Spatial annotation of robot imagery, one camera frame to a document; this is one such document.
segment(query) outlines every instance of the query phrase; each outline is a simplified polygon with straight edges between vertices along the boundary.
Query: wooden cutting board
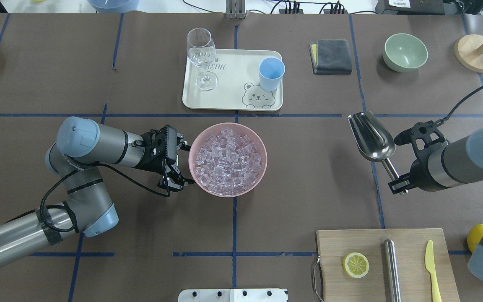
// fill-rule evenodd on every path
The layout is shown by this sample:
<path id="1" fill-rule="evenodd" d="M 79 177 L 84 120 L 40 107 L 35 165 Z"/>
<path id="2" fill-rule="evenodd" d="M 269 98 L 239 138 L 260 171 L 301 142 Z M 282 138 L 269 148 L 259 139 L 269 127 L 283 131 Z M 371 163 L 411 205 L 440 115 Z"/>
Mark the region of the wooden cutting board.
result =
<path id="1" fill-rule="evenodd" d="M 424 266 L 429 239 L 434 242 L 435 269 L 443 302 L 459 302 L 447 243 L 441 228 L 343 229 L 316 232 L 325 302 L 385 302 L 383 241 L 395 242 L 398 278 L 403 302 L 430 302 L 430 273 Z M 346 275 L 343 258 L 351 252 L 368 258 L 370 269 L 360 279 Z"/>

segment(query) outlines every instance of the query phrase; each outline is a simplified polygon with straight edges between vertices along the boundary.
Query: pink bowl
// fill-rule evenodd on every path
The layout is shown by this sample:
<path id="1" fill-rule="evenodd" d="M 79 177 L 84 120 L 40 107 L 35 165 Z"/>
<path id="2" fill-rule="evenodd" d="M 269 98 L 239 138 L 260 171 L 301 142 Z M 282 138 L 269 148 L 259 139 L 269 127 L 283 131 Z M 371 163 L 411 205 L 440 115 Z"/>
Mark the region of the pink bowl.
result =
<path id="1" fill-rule="evenodd" d="M 247 135 L 251 138 L 251 140 L 257 142 L 258 145 L 259 145 L 257 152 L 258 152 L 258 154 L 260 154 L 260 157 L 262 157 L 262 162 L 260 163 L 261 166 L 262 166 L 262 170 L 260 170 L 260 172 L 256 176 L 257 181 L 249 189 L 247 189 L 247 191 L 244 191 L 244 192 L 239 193 L 237 195 L 219 195 L 219 194 L 216 194 L 216 193 L 212 193 L 211 191 L 209 191 L 207 189 L 207 187 L 204 187 L 197 180 L 198 175 L 195 174 L 195 168 L 197 167 L 197 165 L 195 164 L 195 158 L 197 156 L 197 152 L 199 152 L 199 149 L 205 144 L 206 139 L 210 135 L 219 135 L 221 130 L 223 130 L 226 127 L 231 128 L 236 134 L 239 134 L 240 136 Z M 262 180 L 262 177 L 264 176 L 264 173 L 266 172 L 266 167 L 268 166 L 268 153 L 266 152 L 266 146 L 262 142 L 262 139 L 260 139 L 260 136 L 258 136 L 258 134 L 256 134 L 253 130 L 249 129 L 247 126 L 243 126 L 241 124 L 236 124 L 234 122 L 223 122 L 221 124 L 216 124 L 214 126 L 207 128 L 206 130 L 201 132 L 201 134 L 199 134 L 199 136 L 197 136 L 197 138 L 195 139 L 195 141 L 191 145 L 190 156 L 189 156 L 188 162 L 190 164 L 191 176 L 193 176 L 195 183 L 197 185 L 199 185 L 199 187 L 203 188 L 204 191 L 206 191 L 206 192 L 208 192 L 212 195 L 218 196 L 218 197 L 236 197 L 236 196 L 240 196 L 240 195 L 243 195 L 243 194 L 251 191 L 254 187 L 257 186 L 258 183 L 260 183 L 260 180 Z"/>

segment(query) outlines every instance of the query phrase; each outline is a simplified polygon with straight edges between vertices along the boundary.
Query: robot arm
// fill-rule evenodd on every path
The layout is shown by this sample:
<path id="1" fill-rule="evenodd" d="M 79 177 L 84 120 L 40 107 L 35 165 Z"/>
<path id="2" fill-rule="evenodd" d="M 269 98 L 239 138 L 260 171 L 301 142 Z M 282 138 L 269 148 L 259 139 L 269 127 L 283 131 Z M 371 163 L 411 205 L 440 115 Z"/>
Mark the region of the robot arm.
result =
<path id="1" fill-rule="evenodd" d="M 73 234 L 83 232 L 93 237 L 118 223 L 117 211 L 96 167 L 99 162 L 161 174 L 158 185 L 167 190 L 163 195 L 166 197 L 171 191 L 181 191 L 186 184 L 194 183 L 178 170 L 180 149 L 189 151 L 190 146 L 168 125 L 136 135 L 88 119 L 67 118 L 57 143 L 46 153 L 46 164 L 65 179 L 69 199 L 55 208 L 37 208 L 0 226 L 0 267 Z"/>
<path id="2" fill-rule="evenodd" d="M 423 149 L 418 146 L 418 140 L 424 143 Z M 417 160 L 409 173 L 389 182 L 394 194 L 414 187 L 433 192 L 483 180 L 483 129 L 449 144 L 436 123 L 419 122 L 400 133 L 395 143 L 411 143 Z M 483 280 L 483 238 L 468 268 Z"/>

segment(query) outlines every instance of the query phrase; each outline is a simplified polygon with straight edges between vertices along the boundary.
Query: white floor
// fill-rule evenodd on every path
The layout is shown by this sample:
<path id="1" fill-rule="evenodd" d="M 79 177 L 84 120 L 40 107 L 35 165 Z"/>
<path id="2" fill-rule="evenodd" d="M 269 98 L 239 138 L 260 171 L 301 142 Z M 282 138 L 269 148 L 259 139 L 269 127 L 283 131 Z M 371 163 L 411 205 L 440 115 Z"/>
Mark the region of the white floor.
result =
<path id="1" fill-rule="evenodd" d="M 226 0 L 186 0 L 190 4 L 206 8 L 210 11 L 226 11 Z M 321 2 L 321 4 L 301 4 L 304 13 L 318 13 L 323 0 L 305 0 L 307 2 Z M 363 10 L 374 10 L 378 0 L 341 0 L 348 12 Z M 28 12 L 28 13 L 94 13 L 94 8 L 88 4 L 87 0 L 1 0 L 8 12 Z M 269 13 L 275 5 L 274 0 L 246 0 L 247 10 L 256 9 Z M 278 13 L 278 8 L 283 8 L 284 4 L 279 4 L 274 13 Z M 182 0 L 140 0 L 138 10 L 144 12 L 203 12 L 197 8 L 182 2 Z"/>

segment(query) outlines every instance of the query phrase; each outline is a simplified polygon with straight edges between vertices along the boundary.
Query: bear drawing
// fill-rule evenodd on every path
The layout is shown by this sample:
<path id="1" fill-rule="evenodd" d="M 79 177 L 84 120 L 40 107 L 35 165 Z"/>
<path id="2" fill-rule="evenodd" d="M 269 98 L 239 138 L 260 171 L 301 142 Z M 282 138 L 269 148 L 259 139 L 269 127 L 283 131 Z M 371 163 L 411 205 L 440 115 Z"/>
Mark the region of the bear drawing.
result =
<path id="1" fill-rule="evenodd" d="M 273 92 L 264 91 L 259 85 L 253 85 L 253 83 L 246 83 L 244 88 L 245 94 L 241 101 L 246 108 L 271 108 L 274 105 L 275 97 L 273 96 Z"/>

